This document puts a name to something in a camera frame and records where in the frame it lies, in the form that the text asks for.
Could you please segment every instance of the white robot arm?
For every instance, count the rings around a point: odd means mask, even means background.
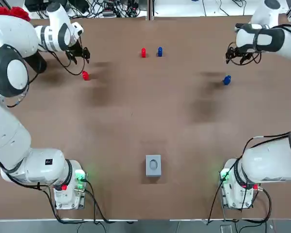
[[[79,24],[70,23],[59,3],[49,8],[51,26],[46,26],[45,32],[51,33],[44,39],[42,26],[34,28],[23,19],[0,16],[0,173],[7,181],[51,185],[57,209],[78,209],[84,205],[86,178],[80,164],[65,159],[57,149],[31,148],[30,134],[4,104],[5,97],[26,90],[29,78],[25,62],[39,73],[45,71],[46,62],[37,51],[40,43],[46,50],[69,50],[83,32]],[[83,56],[80,49],[70,52]]]
[[[277,0],[264,0],[249,23],[236,24],[236,47],[228,49],[227,63],[254,52],[273,52],[291,59],[291,25],[278,25],[279,8]]]
[[[277,0],[265,0],[248,24],[236,24],[236,48],[229,48],[226,62],[254,52],[273,52],[291,59],[291,25],[278,25]],[[291,181],[291,132],[245,150],[241,159],[230,159],[220,172],[223,203],[228,208],[249,208],[258,183]]]

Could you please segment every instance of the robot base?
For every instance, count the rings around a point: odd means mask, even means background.
[[[229,169],[233,166],[236,159],[229,159],[222,171],[220,172],[220,179],[222,179]],[[222,194],[222,206],[230,209],[241,209],[249,208],[252,203],[253,198],[253,188],[248,189],[246,192],[246,197],[243,204],[243,198],[245,194],[245,188],[241,187],[235,178],[234,169],[232,169],[226,177],[226,180],[223,182],[221,186],[221,194]]]
[[[54,189],[54,197],[57,210],[83,209],[85,203],[85,183],[77,180],[78,172],[84,173],[81,165],[70,160],[72,165],[72,177],[66,190],[58,191]]]

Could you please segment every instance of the small blue object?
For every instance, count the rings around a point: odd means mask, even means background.
[[[159,47],[159,50],[158,50],[158,52],[157,52],[157,55],[158,55],[159,57],[162,57],[162,56],[163,56],[163,48],[162,48],[162,47]]]
[[[225,76],[225,78],[223,79],[224,85],[229,85],[230,82],[231,82],[231,76],[230,75]]]

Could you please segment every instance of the red flower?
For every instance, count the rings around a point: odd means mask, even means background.
[[[12,9],[9,12],[9,15],[14,16],[14,17],[18,17],[18,18],[22,18],[28,22],[30,21],[29,14],[18,6],[12,7]]]
[[[17,18],[22,18],[28,22],[30,21],[29,14],[18,6],[17,7],[13,6],[11,10],[8,10],[7,8],[0,6],[0,15],[14,16]]]
[[[0,15],[8,16],[9,10],[3,6],[0,6]]]

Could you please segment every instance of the brown table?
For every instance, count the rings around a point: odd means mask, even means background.
[[[81,163],[107,218],[207,218],[225,161],[239,156],[252,136],[291,129],[291,61],[263,54],[259,65],[225,64],[235,23],[248,20],[79,20],[91,52],[85,70],[93,79],[69,75],[46,54],[47,71],[12,112],[33,147],[58,148]],[[225,75],[232,77],[229,86],[220,84]],[[156,183],[145,177],[147,154],[162,155]],[[264,187],[273,199],[272,218],[291,218],[291,183]],[[260,197],[243,217],[265,216]],[[92,203],[61,215],[93,218]],[[212,217],[223,218],[219,199]],[[53,216],[43,193],[0,177],[0,218]]]

